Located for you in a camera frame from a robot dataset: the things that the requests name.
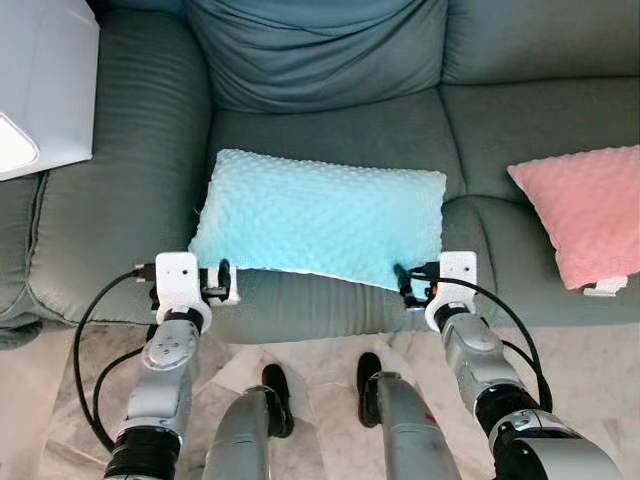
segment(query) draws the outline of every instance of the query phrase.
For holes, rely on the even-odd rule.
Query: gray-green sofa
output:
[[[481,285],[526,324],[640,321],[638,275],[614,299],[564,288],[506,173],[640,143],[639,0],[93,3],[94,159],[0,183],[0,348],[73,325],[116,275],[184,250],[224,147],[440,170],[445,248],[476,251]],[[260,271],[239,287],[214,315],[229,342],[426,328],[372,287]],[[152,323],[148,290],[119,286],[93,319]]]

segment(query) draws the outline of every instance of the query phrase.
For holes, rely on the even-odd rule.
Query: light blue pillow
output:
[[[396,263],[440,253],[445,180],[221,150],[189,249],[203,267],[227,258],[397,290]]]

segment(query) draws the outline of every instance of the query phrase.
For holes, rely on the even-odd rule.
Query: beige floor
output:
[[[512,330],[500,333],[517,338]],[[83,342],[87,385],[110,359],[139,346],[142,336],[129,327],[92,328]],[[640,327],[535,329],[533,336],[556,413],[604,448],[625,479],[640,478]],[[101,478],[108,455],[80,415],[69,364],[65,368],[70,339],[70,332],[48,332],[28,347],[0,352],[0,480]],[[384,479],[380,429],[362,428],[356,415],[356,362],[367,350],[420,389],[464,479],[493,478],[486,440],[462,406],[438,337],[402,333],[261,346],[223,345],[205,335],[178,480],[194,478],[228,405],[273,361],[288,375],[296,429],[289,439],[270,441],[272,478]],[[101,405],[112,434],[137,372],[132,360],[105,385]]]

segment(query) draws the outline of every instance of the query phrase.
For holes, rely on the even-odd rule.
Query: sofa backrest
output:
[[[128,9],[162,12],[184,17],[185,0],[86,0],[96,16],[101,18],[111,10]]]
[[[442,80],[639,74],[639,0],[449,0]]]
[[[446,0],[186,0],[218,106],[331,110],[440,81]]]

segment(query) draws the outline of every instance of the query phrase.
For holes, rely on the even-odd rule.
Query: minky dot pillow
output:
[[[435,261],[446,176],[221,150],[189,249],[203,267],[315,273],[397,290]]]
[[[640,146],[533,160],[508,172],[549,233],[568,289],[640,271]]]

